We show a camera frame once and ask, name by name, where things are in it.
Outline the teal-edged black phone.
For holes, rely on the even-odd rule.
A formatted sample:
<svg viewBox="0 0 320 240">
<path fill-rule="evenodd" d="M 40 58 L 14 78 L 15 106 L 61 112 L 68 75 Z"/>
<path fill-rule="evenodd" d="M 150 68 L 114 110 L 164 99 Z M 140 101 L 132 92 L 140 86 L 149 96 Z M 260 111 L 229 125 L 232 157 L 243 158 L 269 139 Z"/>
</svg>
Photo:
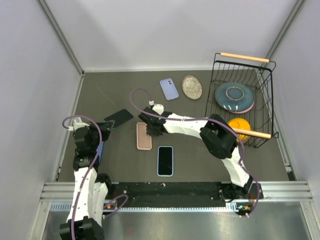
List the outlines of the teal-edged black phone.
<svg viewBox="0 0 320 240">
<path fill-rule="evenodd" d="M 114 124 L 112 126 L 112 129 L 114 130 L 120 127 L 121 125 L 125 124 L 129 120 L 131 120 L 133 117 L 134 116 L 127 109 L 124 108 L 106 117 L 104 121 L 105 122 L 114 121 Z"/>
</svg>

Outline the lavender phone case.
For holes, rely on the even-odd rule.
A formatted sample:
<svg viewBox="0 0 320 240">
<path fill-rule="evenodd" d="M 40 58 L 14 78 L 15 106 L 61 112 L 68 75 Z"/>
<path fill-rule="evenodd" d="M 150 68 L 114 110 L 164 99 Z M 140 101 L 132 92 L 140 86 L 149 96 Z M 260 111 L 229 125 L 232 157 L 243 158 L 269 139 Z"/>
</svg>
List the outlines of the lavender phone case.
<svg viewBox="0 0 320 240">
<path fill-rule="evenodd" d="M 177 99 L 179 97 L 179 93 L 171 78 L 163 79 L 159 83 L 164 96 L 168 101 Z"/>
</svg>

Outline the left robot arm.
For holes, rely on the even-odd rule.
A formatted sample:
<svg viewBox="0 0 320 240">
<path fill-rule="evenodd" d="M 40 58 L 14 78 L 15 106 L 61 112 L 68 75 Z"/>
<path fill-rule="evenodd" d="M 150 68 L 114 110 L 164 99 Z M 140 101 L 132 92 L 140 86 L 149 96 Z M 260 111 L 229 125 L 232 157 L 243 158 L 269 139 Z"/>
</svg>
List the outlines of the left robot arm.
<svg viewBox="0 0 320 240">
<path fill-rule="evenodd" d="M 102 240 L 104 200 L 114 191 L 109 176 L 98 173 L 101 151 L 114 120 L 85 123 L 78 116 L 67 130 L 76 145 L 73 160 L 74 190 L 69 215 L 59 227 L 63 240 Z"/>
</svg>

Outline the pink phone case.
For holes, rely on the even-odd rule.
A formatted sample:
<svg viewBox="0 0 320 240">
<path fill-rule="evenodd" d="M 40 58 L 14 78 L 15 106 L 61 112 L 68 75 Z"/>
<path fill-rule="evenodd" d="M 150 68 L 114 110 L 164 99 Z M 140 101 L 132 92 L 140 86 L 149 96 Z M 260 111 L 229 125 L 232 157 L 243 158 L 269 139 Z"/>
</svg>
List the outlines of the pink phone case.
<svg viewBox="0 0 320 240">
<path fill-rule="evenodd" d="M 144 122 L 136 124 L 136 147 L 141 151 L 152 149 L 152 137 L 147 135 L 147 124 Z"/>
</svg>

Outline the blue phone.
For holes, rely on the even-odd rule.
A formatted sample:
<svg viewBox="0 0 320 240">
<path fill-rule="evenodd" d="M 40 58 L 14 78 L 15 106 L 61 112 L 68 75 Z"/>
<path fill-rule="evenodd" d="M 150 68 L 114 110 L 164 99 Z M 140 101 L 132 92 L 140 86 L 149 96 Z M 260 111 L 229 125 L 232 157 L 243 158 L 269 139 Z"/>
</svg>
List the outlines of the blue phone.
<svg viewBox="0 0 320 240">
<path fill-rule="evenodd" d="M 101 164 L 101 161 L 102 161 L 102 153 L 103 153 L 103 149 L 104 149 L 104 144 L 105 144 L 105 142 L 103 141 L 96 149 L 96 152 L 98 153 L 98 157 L 96 160 L 98 166 Z"/>
</svg>

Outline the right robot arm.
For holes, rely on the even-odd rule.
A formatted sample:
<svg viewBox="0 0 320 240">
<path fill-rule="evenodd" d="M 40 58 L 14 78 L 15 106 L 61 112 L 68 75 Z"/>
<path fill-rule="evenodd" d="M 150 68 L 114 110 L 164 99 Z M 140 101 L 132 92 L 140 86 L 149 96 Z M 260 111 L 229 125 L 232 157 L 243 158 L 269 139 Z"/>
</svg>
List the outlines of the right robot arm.
<svg viewBox="0 0 320 240">
<path fill-rule="evenodd" d="M 146 107 L 138 117 L 147 124 L 147 134 L 156 137 L 162 134 L 183 134 L 201 139 L 208 152 L 220 159 L 229 173 L 231 183 L 224 184 L 221 195 L 224 199 L 243 199 L 252 191 L 254 178 L 243 163 L 244 147 L 237 142 L 237 135 L 217 114 L 210 117 L 192 118 L 169 111 L 159 114 L 155 106 Z"/>
</svg>

